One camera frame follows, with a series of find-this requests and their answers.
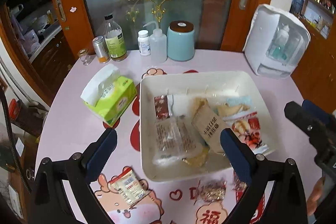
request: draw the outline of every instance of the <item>white tissue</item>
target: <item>white tissue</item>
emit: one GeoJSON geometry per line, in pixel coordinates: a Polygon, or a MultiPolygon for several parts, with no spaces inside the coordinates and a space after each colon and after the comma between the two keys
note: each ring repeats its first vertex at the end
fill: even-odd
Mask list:
{"type": "Polygon", "coordinates": [[[96,106],[104,90],[120,76],[119,69],[108,64],[100,69],[84,88],[81,98],[91,106],[96,106]]]}

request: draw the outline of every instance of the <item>table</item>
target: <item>table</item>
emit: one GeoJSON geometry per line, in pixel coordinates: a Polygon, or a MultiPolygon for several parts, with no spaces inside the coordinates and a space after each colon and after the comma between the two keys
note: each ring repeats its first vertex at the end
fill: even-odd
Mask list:
{"type": "MultiPolygon", "coordinates": [[[[122,75],[133,79],[136,85],[150,68],[160,68],[167,74],[190,70],[198,72],[242,70],[247,72],[256,83],[274,125],[278,129],[279,149],[269,155],[268,159],[278,161],[285,161],[289,157],[295,159],[306,197],[321,177],[321,170],[314,163],[316,151],[309,144],[308,137],[284,116],[284,107],[287,102],[296,101],[300,104],[303,101],[290,77],[276,80],[256,76],[249,67],[244,54],[237,52],[196,50],[194,58],[187,62],[168,59],[161,65],[153,66],[150,57],[142,57],[138,51],[130,51],[125,60],[113,63],[120,69],[122,75]]],[[[78,60],[65,78],[43,128],[35,170],[38,169],[44,157],[50,157],[53,161],[65,160],[75,152],[83,152],[104,131],[102,121],[89,111],[80,98],[86,84],[103,66],[97,58],[88,66],[84,66],[78,60]]],[[[145,177],[140,164],[137,98],[117,123],[118,145],[102,171],[104,175],[99,178],[100,184],[104,186],[106,180],[109,181],[113,176],[122,173],[126,166],[131,166],[151,193],[137,204],[136,209],[128,211],[119,194],[100,191],[98,181],[91,183],[92,190],[97,191],[96,196],[116,224],[215,224],[216,221],[211,222],[212,220],[222,223],[227,213],[236,204],[236,193],[231,190],[232,170],[219,171],[201,178],[202,182],[209,180],[209,176],[211,179],[225,178],[227,180],[226,196],[222,203],[204,204],[198,201],[194,205],[194,194],[199,179],[155,183],[145,177]]],[[[78,220],[86,223],[69,183],[64,182],[64,187],[74,215],[78,220]]],[[[271,187],[272,184],[269,183],[265,191],[265,200],[261,201],[255,220],[260,217],[267,203],[271,187]]]]}

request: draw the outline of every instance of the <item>screw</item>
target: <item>screw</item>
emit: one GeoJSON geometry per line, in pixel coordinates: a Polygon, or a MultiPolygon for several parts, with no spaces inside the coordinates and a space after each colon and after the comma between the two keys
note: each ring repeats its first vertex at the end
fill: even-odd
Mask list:
{"type": "Polygon", "coordinates": [[[263,154],[256,154],[255,156],[257,158],[257,160],[264,160],[265,159],[265,156],[263,154]]]}
{"type": "Polygon", "coordinates": [[[49,160],[50,160],[50,158],[45,157],[45,158],[43,158],[43,159],[41,160],[41,163],[42,163],[42,164],[46,164],[46,163],[49,162],[49,160]]]}
{"type": "Polygon", "coordinates": [[[295,165],[295,160],[293,160],[293,159],[291,159],[291,158],[289,158],[289,159],[287,159],[288,160],[288,163],[290,164],[290,165],[295,165]]]}
{"type": "Polygon", "coordinates": [[[74,154],[71,156],[71,158],[72,158],[73,160],[78,160],[81,156],[82,156],[82,153],[80,153],[80,152],[76,152],[76,153],[74,153],[74,154]]]}

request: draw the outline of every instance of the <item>metal can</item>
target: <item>metal can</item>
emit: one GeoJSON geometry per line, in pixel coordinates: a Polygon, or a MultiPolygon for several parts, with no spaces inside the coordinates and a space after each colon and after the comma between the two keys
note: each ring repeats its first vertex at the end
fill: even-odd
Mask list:
{"type": "Polygon", "coordinates": [[[98,61],[102,64],[109,62],[110,54],[107,50],[106,41],[102,36],[95,37],[92,40],[94,51],[96,52],[98,61]]]}

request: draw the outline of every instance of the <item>small glass jar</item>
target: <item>small glass jar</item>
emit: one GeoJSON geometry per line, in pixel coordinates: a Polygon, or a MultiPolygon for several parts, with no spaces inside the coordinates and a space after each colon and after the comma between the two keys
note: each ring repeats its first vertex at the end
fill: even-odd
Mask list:
{"type": "Polygon", "coordinates": [[[86,48],[81,49],[77,55],[84,65],[88,65],[92,61],[89,51],[86,48]]]}

